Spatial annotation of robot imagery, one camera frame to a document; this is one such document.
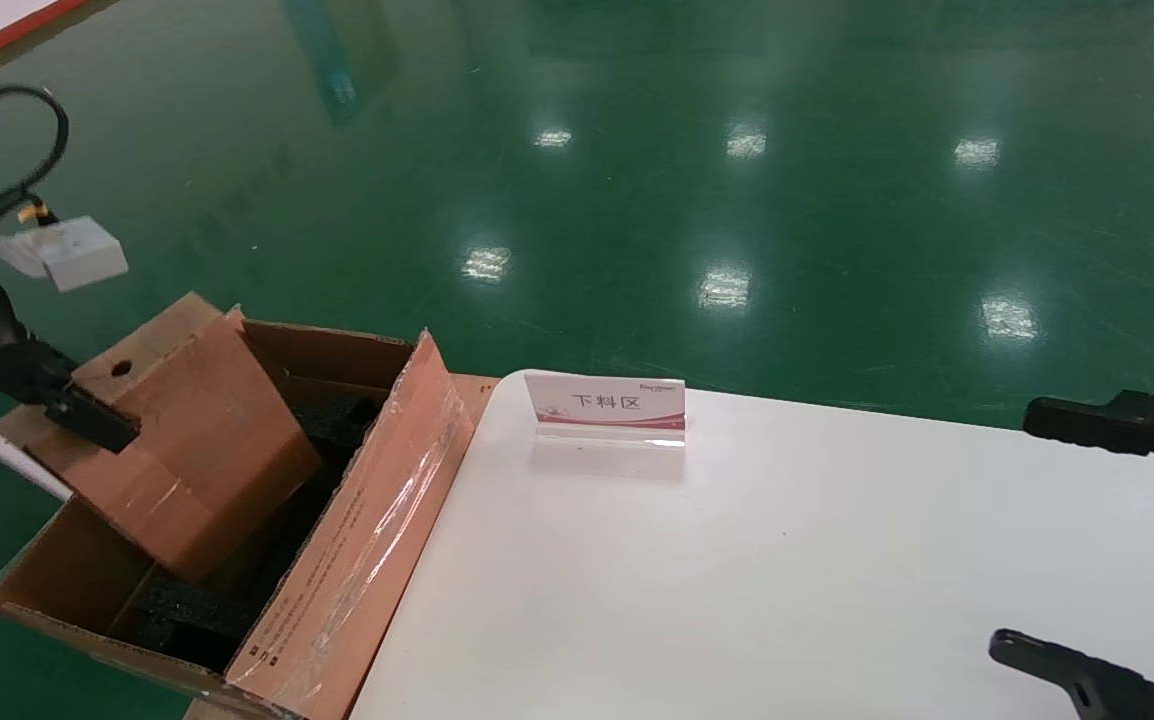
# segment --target white table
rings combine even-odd
[[[1154,459],[687,399],[682,452],[535,445],[504,378],[353,719],[1074,720],[1002,627],[1154,680]]]

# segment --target green epoxy floor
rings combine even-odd
[[[121,0],[0,81],[133,264],[0,265],[75,357],[196,290],[466,373],[1001,427],[1154,391],[1151,0]],[[0,108],[0,183],[48,133]],[[0,468],[0,567],[52,507]],[[0,719],[183,707],[0,620]]]

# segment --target robotic arm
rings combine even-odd
[[[91,218],[60,222],[30,188],[61,158],[69,137],[69,120],[51,95],[31,87],[0,87],[0,97],[27,95],[45,102],[57,115],[57,137],[45,162],[29,177],[0,192],[0,218],[25,204],[18,217],[33,218],[37,228],[0,237],[0,258],[32,277],[50,275],[61,291],[123,273],[123,250]],[[137,421],[123,418],[97,400],[72,378],[77,368],[68,357],[39,340],[21,325],[13,302],[0,286],[0,392],[45,407],[47,418],[95,445],[119,452],[137,437]]]

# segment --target open cardboard box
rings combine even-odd
[[[165,355],[220,316],[197,297],[185,297],[75,377],[108,377],[110,366],[126,357],[141,363]],[[448,373],[428,333],[409,345],[256,322],[239,310],[226,318],[288,404],[367,397],[379,402],[380,414],[225,673],[133,643],[144,621],[138,597],[165,569],[78,497],[1,571],[0,615],[234,715],[340,720],[495,381]],[[84,384],[102,397],[102,388]],[[14,413],[3,429],[10,438],[25,438],[28,451],[50,447],[63,433],[42,415]],[[224,588],[243,572],[245,557],[263,550],[267,534],[258,528],[202,584]]]

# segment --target cardboard box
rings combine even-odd
[[[217,316],[211,306],[188,297],[112,350],[165,355]],[[78,498],[57,511],[1,571],[0,614],[239,717],[340,720],[466,453],[472,414],[429,333],[409,345],[367,333],[261,323],[238,312],[226,318],[290,402],[344,393],[382,405],[225,673],[129,642],[138,624],[135,598],[160,569]],[[99,370],[111,359],[103,354],[82,372]],[[478,378],[463,378],[462,385],[477,389],[482,402],[490,392],[490,382]],[[231,561],[242,556],[235,553]],[[210,582],[224,580],[224,570]]]
[[[162,354],[167,318],[189,333]],[[171,329],[179,329],[171,323]],[[75,373],[141,421],[123,451],[102,450],[21,406],[0,434],[50,468],[125,537],[197,583],[234,553],[320,465],[288,405],[245,346],[243,329],[186,297]]]

